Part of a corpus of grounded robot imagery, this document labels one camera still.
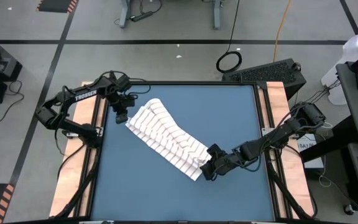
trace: gray floor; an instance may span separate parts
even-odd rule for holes
[[[358,25],[358,0],[346,0]],[[241,1],[234,38],[273,40],[287,1]],[[67,14],[36,12],[38,1],[0,0],[1,40],[58,40]],[[155,9],[157,1],[145,1],[145,11]],[[228,39],[234,20],[236,1],[226,1],[222,8],[221,30],[212,30],[212,5],[196,0],[163,0],[163,8],[150,18],[128,23],[126,29],[113,24],[119,17],[118,0],[80,0],[67,39],[71,40],[153,40],[153,39]],[[134,1],[134,14],[139,2]],[[285,40],[347,40],[354,32],[339,0],[293,0],[280,38]],[[24,65],[19,76],[25,100],[14,106],[0,123],[0,182],[9,182],[21,150],[32,113],[44,85],[56,45],[3,45]],[[220,80],[215,62],[227,49],[218,44],[164,45],[65,45],[48,97],[62,85],[76,87],[84,80],[94,80],[106,70],[120,70],[130,77],[148,80]],[[243,55],[241,68],[269,63],[273,45],[232,45]],[[307,84],[298,101],[322,90],[319,80],[341,57],[340,45],[279,45],[277,60],[293,58],[300,62]],[[233,65],[232,58],[223,61]],[[7,96],[0,105],[0,115],[15,100]],[[335,125],[349,115],[347,106],[333,106],[323,97],[317,102],[328,122]],[[64,148],[65,140],[60,138]],[[38,125],[19,177],[5,222],[47,218],[56,185],[57,169],[62,161],[53,131]],[[329,158],[335,163],[335,157]],[[340,170],[329,167],[329,174]],[[358,213],[348,217],[342,212],[346,200],[334,188],[322,188],[310,181],[322,220],[358,223]]]

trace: wooden table frame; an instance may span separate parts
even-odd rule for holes
[[[173,82],[150,82],[152,85],[166,85]],[[175,82],[171,85],[223,85],[222,82]],[[280,120],[289,112],[288,102],[285,95],[283,83],[281,82],[267,82],[267,83],[224,83],[224,85],[253,85],[255,96],[255,104],[258,109],[259,123],[261,128],[270,128],[277,125]],[[106,118],[106,102],[97,97],[88,98],[77,103],[73,121],[77,123],[91,123],[95,126],[103,126]],[[79,139],[69,139],[66,146],[66,155],[70,155],[82,145]],[[296,140],[289,140],[288,145],[298,150]],[[95,156],[95,150],[87,148],[80,151],[73,156],[63,167],[60,173],[60,178],[57,183],[55,196],[53,198],[50,216],[59,213],[71,196],[77,190],[81,180],[85,178],[86,172],[92,166]],[[270,156],[272,159],[276,158],[278,154],[276,151],[265,153],[265,157]],[[283,149],[281,159],[273,162],[275,170],[282,177],[286,183],[288,190],[294,196],[296,201],[302,206],[304,211],[312,215],[313,206],[311,204],[310,193],[306,182],[303,164],[298,154],[291,150]],[[273,212],[275,218],[297,218],[296,214],[290,209],[289,204],[283,199],[280,189],[270,180],[270,192],[272,196]],[[90,183],[85,190],[80,202],[77,204],[75,210],[70,214],[74,217],[89,216],[92,206],[92,196],[94,190],[94,183]]]

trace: blue table surface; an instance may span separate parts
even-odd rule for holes
[[[155,85],[139,95],[129,116],[152,98],[161,99],[179,127],[207,147],[216,143],[231,152],[260,137],[251,86]],[[124,124],[117,125],[111,108],[104,135],[92,220],[273,220],[264,159],[257,172],[236,168],[214,182],[203,175],[193,181]]]

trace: cloth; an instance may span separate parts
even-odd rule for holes
[[[141,106],[126,126],[194,181],[202,173],[200,167],[211,158],[207,147],[179,128],[159,99]]]

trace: metal stand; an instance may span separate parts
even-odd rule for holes
[[[214,2],[214,29],[221,28],[221,0],[215,0]]]
[[[119,18],[119,27],[125,28],[127,19],[131,16],[131,0],[121,0],[122,9],[121,16]]]

